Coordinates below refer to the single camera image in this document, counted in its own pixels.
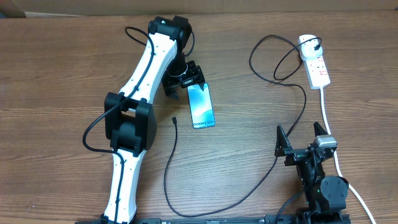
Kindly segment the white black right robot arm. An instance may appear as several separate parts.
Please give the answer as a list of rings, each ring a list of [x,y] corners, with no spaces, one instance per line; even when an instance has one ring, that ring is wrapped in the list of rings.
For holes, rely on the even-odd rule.
[[[306,148],[294,149],[282,126],[277,126],[276,157],[284,157],[285,166],[295,166],[303,189],[286,201],[275,216],[275,223],[350,223],[346,208],[349,182],[337,175],[326,175],[322,162],[333,157],[337,141],[322,126],[313,124],[315,139]],[[297,197],[305,195],[307,206],[293,215],[282,215],[284,208]]]

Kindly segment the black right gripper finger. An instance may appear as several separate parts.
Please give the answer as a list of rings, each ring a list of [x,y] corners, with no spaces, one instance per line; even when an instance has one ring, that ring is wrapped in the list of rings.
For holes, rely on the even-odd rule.
[[[322,125],[318,121],[314,122],[313,128],[315,136],[327,135],[327,131],[323,129]]]
[[[292,150],[292,146],[291,146],[282,126],[278,125],[276,127],[276,130],[277,130],[277,139],[276,139],[276,144],[275,144],[274,155],[276,157],[282,157],[282,156],[285,156],[285,153],[287,151]]]

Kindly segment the blue Samsung Galaxy smartphone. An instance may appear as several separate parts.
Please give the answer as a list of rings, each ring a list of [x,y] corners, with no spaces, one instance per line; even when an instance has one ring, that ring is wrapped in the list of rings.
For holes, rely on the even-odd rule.
[[[202,91],[199,84],[187,87],[190,113],[194,129],[215,126],[215,116],[211,102],[209,85]]]

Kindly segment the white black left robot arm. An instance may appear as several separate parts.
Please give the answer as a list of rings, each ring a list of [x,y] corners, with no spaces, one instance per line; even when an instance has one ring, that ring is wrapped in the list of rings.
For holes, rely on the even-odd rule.
[[[109,202],[97,223],[133,223],[136,217],[136,191],[143,158],[151,148],[157,132],[153,100],[163,86],[165,94],[178,97],[175,87],[203,87],[205,78],[194,61],[186,61],[183,49],[193,36],[189,20],[156,17],[149,22],[144,53],[128,82],[118,93],[109,92],[104,99],[104,113],[83,133],[87,135],[99,121],[105,122],[107,153],[113,156],[113,178]]]

